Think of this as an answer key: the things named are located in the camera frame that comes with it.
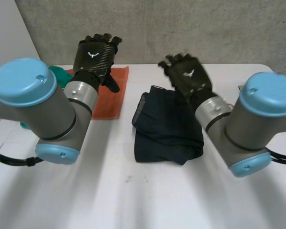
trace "black cloth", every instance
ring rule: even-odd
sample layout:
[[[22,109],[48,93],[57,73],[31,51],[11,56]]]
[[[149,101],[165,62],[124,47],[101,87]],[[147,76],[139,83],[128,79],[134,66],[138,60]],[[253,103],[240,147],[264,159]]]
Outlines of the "black cloth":
[[[183,165],[203,154],[204,138],[189,104],[176,102],[175,91],[152,86],[134,114],[137,162],[174,161]]]

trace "blue end cap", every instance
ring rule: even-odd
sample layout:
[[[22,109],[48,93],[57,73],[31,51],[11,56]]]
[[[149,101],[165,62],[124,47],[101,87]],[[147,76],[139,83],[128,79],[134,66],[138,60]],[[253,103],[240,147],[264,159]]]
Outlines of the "blue end cap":
[[[0,101],[6,105],[40,104],[54,93],[56,86],[54,73],[40,60],[17,59],[0,67]]]
[[[245,177],[265,167],[272,161],[270,153],[262,153],[239,161],[228,168],[236,177]]]
[[[257,73],[246,82],[240,101],[250,112],[263,117],[286,116],[286,75]]]
[[[37,144],[35,153],[37,157],[44,161],[55,164],[71,165],[76,162],[80,151],[70,147],[53,144]]]

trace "orange cloth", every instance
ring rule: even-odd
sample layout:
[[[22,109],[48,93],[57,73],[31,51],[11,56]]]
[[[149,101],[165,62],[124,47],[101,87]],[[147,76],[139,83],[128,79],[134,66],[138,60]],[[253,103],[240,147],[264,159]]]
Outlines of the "orange cloth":
[[[112,93],[106,86],[99,87],[99,98],[92,115],[92,120],[111,120],[120,117],[121,108],[125,96],[129,67],[111,68],[111,75],[118,83],[120,91]]]

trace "table surface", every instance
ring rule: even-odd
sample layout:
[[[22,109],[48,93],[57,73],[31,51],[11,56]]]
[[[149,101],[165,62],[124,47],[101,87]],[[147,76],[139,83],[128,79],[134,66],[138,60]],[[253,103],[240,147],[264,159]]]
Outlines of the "table surface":
[[[204,155],[184,166],[136,163],[131,120],[141,94],[151,85],[171,86],[155,64],[129,66],[120,119],[91,121],[74,165],[0,163],[0,229],[285,229],[284,165],[233,177],[206,135]],[[205,68],[214,90],[231,103],[238,85],[271,72],[260,64]],[[37,142],[19,123],[0,121],[0,153],[27,158]],[[286,154],[286,133],[268,147]]]

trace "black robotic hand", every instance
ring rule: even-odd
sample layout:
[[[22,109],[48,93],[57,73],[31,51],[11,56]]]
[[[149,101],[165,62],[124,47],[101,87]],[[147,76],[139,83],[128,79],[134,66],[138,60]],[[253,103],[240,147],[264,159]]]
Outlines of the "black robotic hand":
[[[212,91],[210,78],[197,58],[190,54],[186,56],[177,54],[174,57],[167,55],[166,59],[169,64],[161,61],[158,65],[164,69],[172,86],[186,101],[189,102],[200,90]]]
[[[107,86],[112,92],[119,92],[120,88],[116,81],[110,75],[111,66],[114,63],[114,57],[118,52],[118,45],[122,42],[119,37],[114,37],[111,41],[111,35],[95,34],[92,38],[87,36],[85,40],[80,41],[73,65],[74,77],[78,74],[85,77],[91,77],[92,84],[95,79],[98,85]]]

